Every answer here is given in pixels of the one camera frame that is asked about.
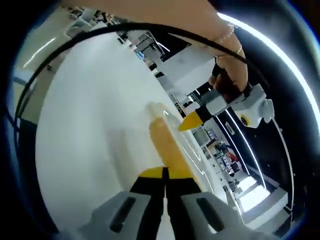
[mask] white tabletop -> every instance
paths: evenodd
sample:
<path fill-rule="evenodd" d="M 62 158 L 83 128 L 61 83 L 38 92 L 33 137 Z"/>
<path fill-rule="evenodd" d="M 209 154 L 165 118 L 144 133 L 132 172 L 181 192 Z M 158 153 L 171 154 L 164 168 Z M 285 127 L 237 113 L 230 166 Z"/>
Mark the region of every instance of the white tabletop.
<path fill-rule="evenodd" d="M 139 173 L 162 165 L 145 118 L 150 101 L 165 104 L 182 120 L 146 64 L 117 37 L 105 34 L 76 45 L 43 103 L 37 177 L 59 230 L 85 224 L 95 208 L 129 190 Z M 201 164 L 214 193 L 227 200 L 213 171 L 206 170 L 209 163 Z"/>

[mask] human hand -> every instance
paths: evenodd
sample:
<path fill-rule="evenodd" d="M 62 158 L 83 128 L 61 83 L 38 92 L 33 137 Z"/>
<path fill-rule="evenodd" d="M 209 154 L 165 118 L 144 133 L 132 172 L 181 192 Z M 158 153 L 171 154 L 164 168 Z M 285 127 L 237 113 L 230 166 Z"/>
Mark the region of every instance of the human hand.
<path fill-rule="evenodd" d="M 222 57 L 216 59 L 216 64 L 224 69 L 229 78 L 240 92 L 243 92 L 248 84 L 247 65 L 234 57 Z"/>
<path fill-rule="evenodd" d="M 225 70 L 222 70 L 217 77 L 212 75 L 208 82 L 227 103 L 231 103 L 242 94 L 239 88 L 232 82 Z"/>

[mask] bracelet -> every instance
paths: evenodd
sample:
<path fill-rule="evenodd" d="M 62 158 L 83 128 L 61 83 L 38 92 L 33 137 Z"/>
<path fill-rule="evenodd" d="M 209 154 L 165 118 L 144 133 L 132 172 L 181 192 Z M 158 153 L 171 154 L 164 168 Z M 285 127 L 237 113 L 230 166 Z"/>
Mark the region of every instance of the bracelet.
<path fill-rule="evenodd" d="M 236 52 L 236 54 L 239 55 L 239 53 L 241 52 L 242 50 L 242 45 L 240 45 L 240 48 L 239 50 Z M 222 58 L 233 58 L 234 56 L 231 56 L 231 55 L 219 55 L 219 56 L 215 56 L 216 58 L 218 59 L 222 59 Z"/>
<path fill-rule="evenodd" d="M 214 40 L 214 42 L 222 44 L 227 38 L 229 38 L 235 31 L 235 26 L 228 24 L 228 30 L 220 35 L 217 39 Z"/>

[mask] person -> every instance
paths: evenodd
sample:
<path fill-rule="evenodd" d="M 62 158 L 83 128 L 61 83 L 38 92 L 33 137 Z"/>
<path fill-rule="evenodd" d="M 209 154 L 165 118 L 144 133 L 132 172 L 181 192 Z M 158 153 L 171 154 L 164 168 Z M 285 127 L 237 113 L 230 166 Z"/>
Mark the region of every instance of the person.
<path fill-rule="evenodd" d="M 238 158 L 236 155 L 232 154 L 231 152 L 228 152 L 228 157 L 230 158 L 231 160 L 231 163 L 235 163 L 235 162 L 238 162 Z"/>
<path fill-rule="evenodd" d="M 208 0 L 64 0 L 64 4 L 94 8 L 134 22 L 162 24 L 183 29 L 219 43 L 238 55 L 246 57 L 234 33 L 234 27 L 218 16 L 217 10 Z M 215 56 L 216 66 L 225 71 L 232 85 L 240 93 L 245 90 L 248 83 L 246 64 L 202 43 L 184 37 L 180 38 Z M 225 79 L 226 77 L 212 76 L 209 83 L 215 87 L 215 84 L 227 81 Z M 227 87 L 227 89 L 235 91 L 232 87 Z"/>

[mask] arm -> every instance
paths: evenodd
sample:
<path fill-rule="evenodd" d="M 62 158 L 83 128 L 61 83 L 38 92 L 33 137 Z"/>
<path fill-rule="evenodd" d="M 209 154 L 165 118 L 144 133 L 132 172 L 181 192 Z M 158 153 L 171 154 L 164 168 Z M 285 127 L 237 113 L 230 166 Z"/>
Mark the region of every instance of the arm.
<path fill-rule="evenodd" d="M 217 11 L 207 0 L 65 0 L 66 4 L 85 6 L 103 10 L 136 22 L 168 25 L 216 40 L 228 31 L 227 24 L 217 15 Z M 202 46 L 198 42 L 188 42 Z M 241 44 L 235 34 L 225 39 L 222 45 L 237 52 Z M 213 55 L 222 52 L 208 48 Z M 239 55 L 245 57 L 243 50 Z M 240 91 L 248 82 L 247 66 L 233 57 L 217 59 L 217 64 L 225 69 Z"/>

